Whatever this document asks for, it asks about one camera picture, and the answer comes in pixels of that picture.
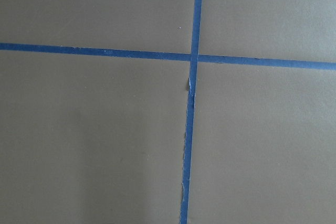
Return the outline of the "vertical blue tape line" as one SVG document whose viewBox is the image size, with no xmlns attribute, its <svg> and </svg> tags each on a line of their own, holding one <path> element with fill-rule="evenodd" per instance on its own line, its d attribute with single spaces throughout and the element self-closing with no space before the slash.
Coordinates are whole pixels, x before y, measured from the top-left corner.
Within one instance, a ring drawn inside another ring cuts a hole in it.
<svg viewBox="0 0 336 224">
<path fill-rule="evenodd" d="M 194 126 L 195 94 L 196 94 L 196 82 L 197 82 L 199 43 L 200 43 L 201 12 L 202 12 L 202 0 L 194 0 L 190 69 L 188 78 L 188 98 L 186 108 L 180 223 L 187 223 L 188 218 L 188 202 L 190 194 L 193 126 Z"/>
</svg>

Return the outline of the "horizontal blue tape line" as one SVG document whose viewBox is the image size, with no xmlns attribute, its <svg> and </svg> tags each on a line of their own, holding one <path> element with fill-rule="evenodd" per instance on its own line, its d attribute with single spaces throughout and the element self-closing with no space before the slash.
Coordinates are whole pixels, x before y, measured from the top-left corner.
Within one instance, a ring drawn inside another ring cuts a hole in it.
<svg viewBox="0 0 336 224">
<path fill-rule="evenodd" d="M 1 43 L 1 50 L 139 58 L 139 59 L 175 60 L 175 61 L 190 61 L 191 59 L 190 54 L 178 54 L 171 52 L 132 51 L 132 50 L 129 51 L 129 50 L 99 49 L 99 48 L 85 48 L 85 47 L 14 44 L 4 42 Z M 198 61 L 206 63 L 229 63 L 236 65 L 251 65 L 251 66 L 335 70 L 334 62 L 212 56 L 212 55 L 199 55 Z"/>
</svg>

